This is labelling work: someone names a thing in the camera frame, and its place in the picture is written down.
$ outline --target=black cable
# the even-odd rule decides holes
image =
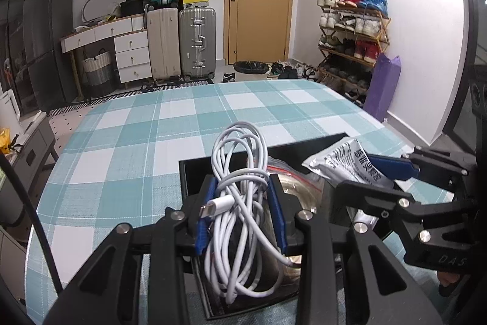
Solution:
[[[39,239],[40,247],[42,248],[42,253],[46,259],[47,268],[49,269],[49,273],[51,274],[51,278],[53,280],[54,288],[58,295],[62,292],[62,284],[59,278],[58,269],[54,263],[53,253],[51,252],[51,248],[49,247],[49,243],[47,242],[46,233],[40,224],[40,219],[37,216],[36,210],[34,210],[33,205],[30,201],[29,195],[24,188],[24,185],[19,179],[19,176],[14,171],[13,167],[10,165],[10,162],[7,160],[5,155],[0,151],[0,168],[5,173],[6,177],[14,187],[15,192],[17,193],[20,201],[24,205],[25,212],[29,216],[33,229],[36,231],[37,238]]]

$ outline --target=red sneaker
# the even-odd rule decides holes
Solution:
[[[361,40],[357,40],[355,42],[354,57],[363,60],[364,55],[365,55],[365,51],[366,51],[365,42],[362,42]]]
[[[344,3],[349,8],[356,8],[357,7],[357,2],[360,2],[360,1],[361,0],[345,0]]]
[[[375,64],[377,61],[377,57],[380,54],[379,45],[377,43],[367,42],[365,44],[365,47],[366,47],[366,51],[365,51],[364,61]]]

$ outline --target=blue gripper pad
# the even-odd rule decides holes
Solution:
[[[274,188],[272,179],[269,179],[269,185],[267,186],[267,202],[269,203],[277,246],[281,249],[281,252],[286,252],[286,222],[284,221],[281,204],[277,198],[276,189]]]
[[[208,189],[208,193],[205,196],[205,203],[209,200],[215,198],[215,191],[218,185],[218,180],[213,177],[211,179],[211,183]],[[209,217],[200,218],[197,225],[197,234],[196,234],[196,241],[194,242],[194,249],[196,254],[200,256],[205,248],[208,246],[210,242],[210,236],[208,233],[208,228],[211,224],[211,219]]]
[[[419,169],[407,159],[368,153],[367,156],[372,165],[391,180],[407,181],[409,178],[419,176]]]

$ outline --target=white appliance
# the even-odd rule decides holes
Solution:
[[[10,140],[24,134],[24,128],[20,125],[20,110],[12,90],[0,94],[0,127],[10,129]]]

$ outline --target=open black box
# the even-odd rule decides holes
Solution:
[[[269,156],[286,162],[296,171],[308,174],[310,171],[303,167],[301,163],[309,156],[324,150],[346,136],[347,134],[342,133],[308,141],[288,143],[286,145],[270,147],[268,153]],[[230,170],[233,171],[238,168],[244,168],[246,162],[247,154],[245,152],[234,153],[230,161]],[[181,194],[183,196],[183,201],[188,196],[199,193],[206,175],[209,174],[213,174],[210,157],[181,160],[179,162],[179,176],[181,179]],[[323,194],[329,197],[333,194],[333,187],[327,182],[325,182]],[[331,218],[333,223],[336,224],[349,226],[351,223],[345,208],[340,213],[331,215]],[[384,219],[379,219],[374,227],[374,232],[376,232],[380,238],[384,239],[391,232],[388,222]],[[295,285],[280,287],[272,296],[267,298],[254,299],[246,296],[239,296],[231,306],[227,306],[224,302],[222,303],[222,299],[214,293],[211,285],[206,281],[203,263],[204,255],[199,258],[192,258],[191,260],[193,274],[196,278],[201,301],[208,320],[255,311],[285,301],[298,294],[298,284],[296,283]]]

